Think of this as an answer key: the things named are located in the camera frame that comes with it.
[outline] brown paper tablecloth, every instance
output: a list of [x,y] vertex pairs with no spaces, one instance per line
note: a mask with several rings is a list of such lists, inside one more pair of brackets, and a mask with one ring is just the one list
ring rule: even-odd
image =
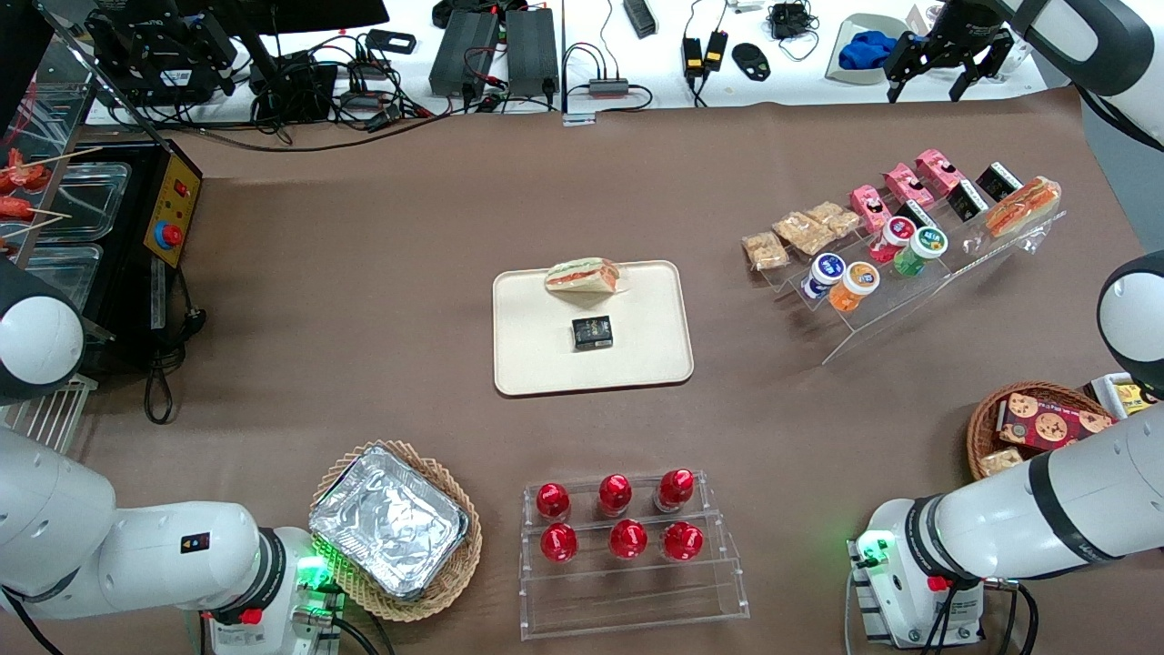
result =
[[[350,137],[311,128],[297,144]],[[315,155],[180,142],[208,178],[185,269],[210,322],[173,377],[177,423],[146,421],[140,382],[108,384],[74,455],[112,480],[126,507],[230,500],[262,525],[304,526],[338,457],[368,440],[411,442],[474,499],[485,548],[450,610],[390,626],[400,655],[842,652],[844,540],[887,499],[968,479],[964,426],[992,390],[1028,378],[1076,386],[1114,371],[1095,330],[1096,293],[1141,254],[1065,91],[958,105],[605,114],[569,129],[556,114],[477,115]],[[1057,179],[1069,215],[1035,256],[950,287],[819,368],[831,344],[796,304],[755,285],[739,237],[789,209],[844,202],[931,147],[975,173],[1000,159],[1020,177]],[[494,277],[585,255],[679,266],[694,377],[666,389],[501,397]],[[675,465],[708,471],[743,557],[752,619],[519,643],[521,487]],[[1037,652],[1157,650],[1162,565],[1154,551],[1032,584]],[[993,653],[1005,610],[989,603],[988,648],[961,652]],[[853,629],[858,653],[886,650],[864,643],[856,619]],[[70,654],[189,648],[170,608],[47,622],[44,632]],[[0,652],[36,647],[5,617]]]

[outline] red bottle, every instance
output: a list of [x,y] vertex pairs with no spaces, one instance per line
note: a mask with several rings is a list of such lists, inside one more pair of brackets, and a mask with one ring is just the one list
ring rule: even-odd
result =
[[667,472],[655,490],[655,507],[660,512],[679,512],[695,493],[695,475],[687,469]]
[[643,524],[623,519],[610,531],[610,553],[619,560],[634,560],[647,548]]
[[554,524],[541,533],[541,554],[551,562],[566,563],[579,551],[579,537],[566,524]]
[[672,524],[662,533],[662,554],[676,562],[687,562],[703,549],[703,532],[687,521]]
[[558,483],[541,485],[537,505],[538,514],[547,521],[565,521],[570,515],[570,494]]
[[606,476],[598,485],[598,512],[613,519],[626,512],[631,504],[631,483],[626,476]]

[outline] aluminum foil tray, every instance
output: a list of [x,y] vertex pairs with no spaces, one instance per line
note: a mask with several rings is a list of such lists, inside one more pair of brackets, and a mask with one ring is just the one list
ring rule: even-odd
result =
[[382,447],[355,460],[308,520],[384,591],[416,600],[461,544],[469,517],[443,492]]

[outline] wicker basket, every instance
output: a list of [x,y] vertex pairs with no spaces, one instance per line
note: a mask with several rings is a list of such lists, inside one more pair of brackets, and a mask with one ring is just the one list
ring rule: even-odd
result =
[[[986,397],[982,403],[978,404],[978,407],[974,408],[974,414],[970,418],[970,426],[966,427],[966,456],[970,458],[970,472],[974,476],[975,480],[981,480],[986,477],[986,470],[982,469],[982,465],[978,462],[980,458],[992,453],[1015,447],[1013,443],[1000,440],[996,432],[999,422],[999,404],[1002,399],[1013,393],[1021,393],[1038,400],[1074,407],[1077,410],[1085,410],[1101,417],[1112,418],[1112,414],[1103,410],[1098,403],[1079,392],[1053,383],[1028,380],[1025,383],[1015,383],[1009,387],[1002,387],[1001,390]],[[1018,449],[1018,454],[1022,455],[1024,461],[1030,460],[1041,453],[1021,446],[1015,448]]]
[[473,578],[473,572],[477,569],[477,563],[481,562],[481,518],[477,517],[473,501],[469,500],[469,497],[461,490],[461,485],[456,484],[447,469],[433,460],[421,458],[410,444],[381,441],[368,442],[336,462],[319,484],[319,490],[311,501],[312,510],[324,493],[332,487],[335,479],[347,470],[348,465],[363,455],[364,450],[374,446],[383,447],[403,460],[464,510],[469,515],[469,532],[464,536],[464,542],[445,562],[432,584],[425,590],[424,596],[413,603],[405,603],[385,595],[379,584],[363,569],[348,562],[346,557],[319,537],[314,537],[315,547],[327,560],[328,569],[340,588],[369,613],[390,621],[418,621],[452,605],[469,585],[469,579]]

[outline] blue cloth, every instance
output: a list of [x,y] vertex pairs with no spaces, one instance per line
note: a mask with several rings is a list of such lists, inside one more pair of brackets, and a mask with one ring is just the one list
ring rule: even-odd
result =
[[861,31],[853,35],[852,42],[840,49],[837,63],[845,70],[879,69],[885,65],[896,43],[896,38],[889,38],[885,33]]

